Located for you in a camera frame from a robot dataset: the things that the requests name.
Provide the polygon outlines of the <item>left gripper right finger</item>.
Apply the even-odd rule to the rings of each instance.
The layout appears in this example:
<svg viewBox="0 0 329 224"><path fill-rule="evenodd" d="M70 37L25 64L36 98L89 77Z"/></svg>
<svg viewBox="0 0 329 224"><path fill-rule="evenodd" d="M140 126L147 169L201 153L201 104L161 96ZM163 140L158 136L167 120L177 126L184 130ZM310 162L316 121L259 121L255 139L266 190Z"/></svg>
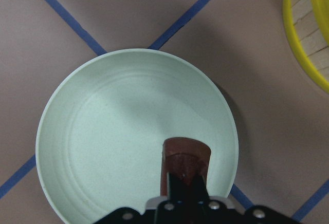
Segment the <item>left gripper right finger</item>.
<svg viewBox="0 0 329 224"><path fill-rule="evenodd" d="M194 177L194 223L234 223L234 205L221 196L209 196L204 178Z"/></svg>

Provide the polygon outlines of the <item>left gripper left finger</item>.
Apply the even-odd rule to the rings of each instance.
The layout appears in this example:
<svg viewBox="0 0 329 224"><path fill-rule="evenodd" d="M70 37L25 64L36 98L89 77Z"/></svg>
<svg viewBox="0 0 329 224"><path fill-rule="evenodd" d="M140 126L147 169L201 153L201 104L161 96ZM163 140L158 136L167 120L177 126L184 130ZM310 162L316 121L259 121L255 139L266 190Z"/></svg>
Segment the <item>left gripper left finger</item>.
<svg viewBox="0 0 329 224"><path fill-rule="evenodd" d="M185 223L186 186L167 174L167 196L151 198L145 204L145 223Z"/></svg>

